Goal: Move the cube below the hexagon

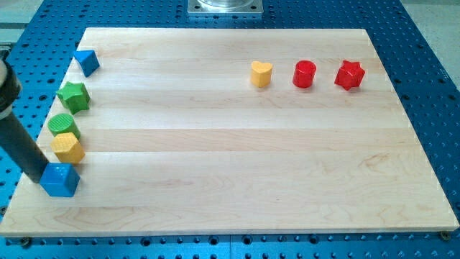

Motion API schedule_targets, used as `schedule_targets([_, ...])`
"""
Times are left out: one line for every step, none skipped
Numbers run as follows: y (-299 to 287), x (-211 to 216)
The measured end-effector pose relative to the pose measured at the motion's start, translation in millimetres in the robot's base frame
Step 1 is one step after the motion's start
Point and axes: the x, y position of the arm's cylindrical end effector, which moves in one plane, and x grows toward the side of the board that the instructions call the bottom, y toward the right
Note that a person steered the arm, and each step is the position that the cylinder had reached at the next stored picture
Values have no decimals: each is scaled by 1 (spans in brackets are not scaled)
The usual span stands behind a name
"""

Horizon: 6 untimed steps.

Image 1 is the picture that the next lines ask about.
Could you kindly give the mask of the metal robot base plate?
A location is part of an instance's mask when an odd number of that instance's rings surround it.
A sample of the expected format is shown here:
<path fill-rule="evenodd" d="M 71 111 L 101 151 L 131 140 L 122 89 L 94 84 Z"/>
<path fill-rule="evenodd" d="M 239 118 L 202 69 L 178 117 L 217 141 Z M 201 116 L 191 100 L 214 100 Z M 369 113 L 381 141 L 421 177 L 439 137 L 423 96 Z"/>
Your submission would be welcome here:
<path fill-rule="evenodd" d="M 262 0 L 189 0 L 189 14 L 261 14 Z"/>

